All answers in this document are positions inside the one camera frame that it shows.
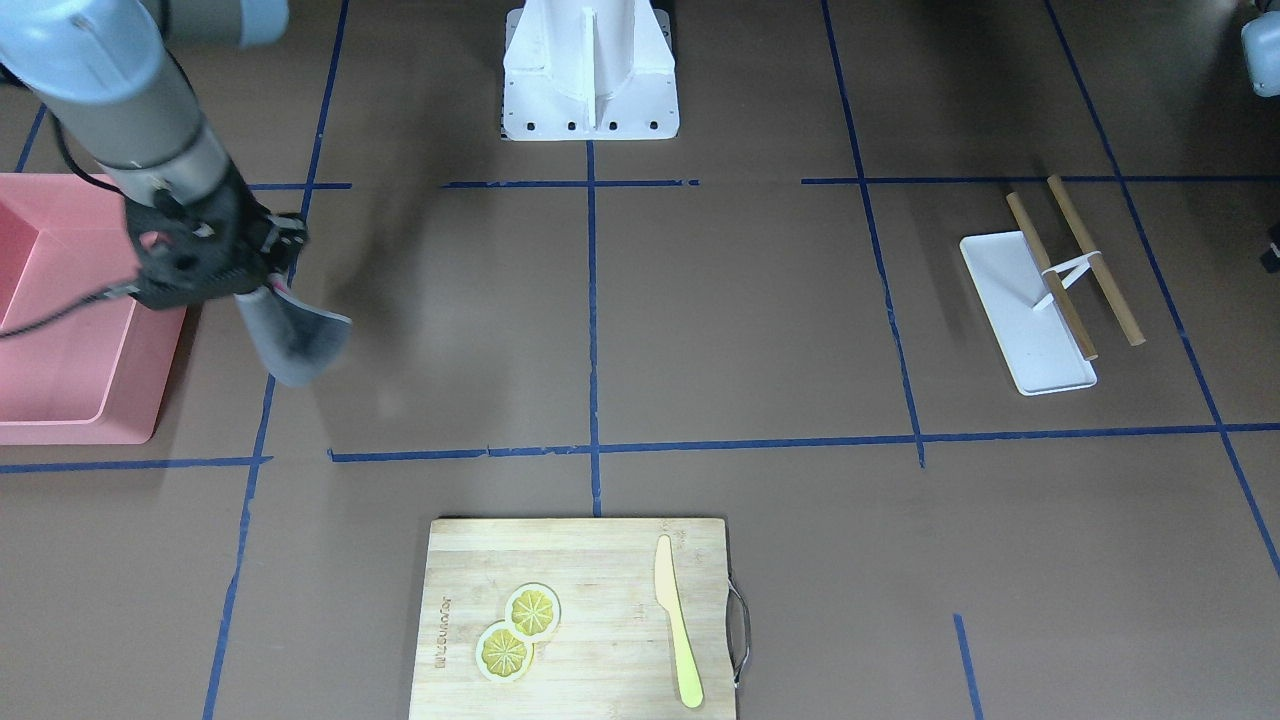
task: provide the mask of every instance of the white tray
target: white tray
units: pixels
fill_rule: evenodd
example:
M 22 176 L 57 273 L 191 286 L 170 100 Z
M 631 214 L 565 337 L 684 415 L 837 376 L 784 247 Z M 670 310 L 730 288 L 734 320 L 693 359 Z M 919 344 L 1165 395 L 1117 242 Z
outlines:
M 970 236 L 960 252 L 978 288 L 1018 392 L 1032 396 L 1097 384 L 1056 304 L 1033 306 L 1048 292 L 1021 232 Z

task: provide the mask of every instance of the floor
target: floor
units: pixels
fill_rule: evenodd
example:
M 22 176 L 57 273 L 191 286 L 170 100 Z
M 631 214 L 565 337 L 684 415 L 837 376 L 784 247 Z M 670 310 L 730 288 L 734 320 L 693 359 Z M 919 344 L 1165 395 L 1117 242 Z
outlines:
M 343 360 L 189 315 L 154 439 L 0 450 L 5 717 L 403 719 L 449 516 L 727 519 L 744 720 L 1280 712 L 1280 102 L 1248 3 L 699 0 L 667 142 L 498 138 L 512 0 L 179 49 Z M 0 92 L 0 168 L 61 172 Z M 1142 323 L 1023 397 L 957 249 L 1066 176 Z

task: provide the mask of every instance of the gray cloth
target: gray cloth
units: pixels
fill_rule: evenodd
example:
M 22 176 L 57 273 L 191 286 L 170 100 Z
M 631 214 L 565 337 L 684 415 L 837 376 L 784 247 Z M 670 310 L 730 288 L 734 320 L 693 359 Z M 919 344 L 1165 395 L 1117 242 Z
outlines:
M 302 387 L 342 354 L 351 319 L 300 302 L 262 286 L 236 296 L 244 327 L 266 370 L 289 387 Z

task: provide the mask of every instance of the wooden stick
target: wooden stick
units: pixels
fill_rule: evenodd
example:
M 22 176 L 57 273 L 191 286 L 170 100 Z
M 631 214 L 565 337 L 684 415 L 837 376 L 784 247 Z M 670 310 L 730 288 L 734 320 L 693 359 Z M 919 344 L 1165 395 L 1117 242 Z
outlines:
M 1075 210 L 1071 196 L 1066 193 L 1062 178 L 1051 176 L 1048 178 L 1048 187 L 1053 191 L 1053 197 L 1057 199 L 1057 206 L 1062 209 L 1066 224 L 1071 225 L 1071 233 L 1075 234 L 1075 242 L 1080 245 L 1080 251 L 1084 254 L 1096 251 L 1098 246 L 1093 243 L 1093 236 L 1084 227 L 1084 220 L 1080 218 L 1080 213 Z M 1124 337 L 1129 340 L 1129 345 L 1137 346 L 1147 342 L 1146 336 L 1142 334 L 1142 328 L 1138 327 L 1138 318 L 1133 316 L 1133 310 L 1129 309 L 1129 302 L 1124 299 L 1124 293 L 1120 292 L 1120 286 L 1116 284 L 1107 261 L 1102 255 L 1093 255 L 1089 258 L 1089 266 L 1093 268 L 1093 277 L 1098 278 L 1102 295 L 1106 296 L 1107 302 L 1111 305 L 1111 311 L 1115 313 L 1116 320 L 1120 322 L 1120 329 L 1124 331 Z
M 1057 309 L 1062 311 L 1062 318 L 1066 320 L 1068 329 L 1071 331 L 1071 337 L 1075 338 L 1075 346 L 1080 348 L 1080 355 L 1085 360 L 1096 359 L 1098 351 L 1093 347 L 1093 340 L 1089 338 L 1088 331 L 1084 329 L 1084 323 L 1080 320 L 1080 314 L 1075 311 L 1075 305 L 1066 296 L 1066 288 L 1062 287 L 1062 278 L 1057 277 L 1057 273 L 1044 272 L 1052 266 L 1048 261 L 1048 251 L 1044 250 L 1044 245 L 1039 241 L 1039 233 L 1036 232 L 1036 225 L 1032 224 L 1032 218 L 1027 214 L 1027 208 L 1023 208 L 1021 199 L 1018 197 L 1016 192 L 1010 192 L 1005 200 L 1009 201 L 1009 209 L 1014 211 L 1018 228 L 1027 237 L 1027 246 L 1030 247 L 1032 256 L 1036 258 L 1036 266 L 1039 269 L 1041 277 L 1044 278 L 1048 291 L 1053 293 L 1053 302 L 1057 302 Z

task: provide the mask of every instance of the pink tray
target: pink tray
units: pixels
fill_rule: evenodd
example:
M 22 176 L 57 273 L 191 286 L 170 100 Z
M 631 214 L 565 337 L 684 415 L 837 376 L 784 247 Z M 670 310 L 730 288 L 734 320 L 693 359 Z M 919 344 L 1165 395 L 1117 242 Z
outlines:
M 0 174 L 0 328 L 136 268 L 119 196 L 73 176 Z M 125 297 L 0 340 L 0 445 L 146 442 L 184 314 Z

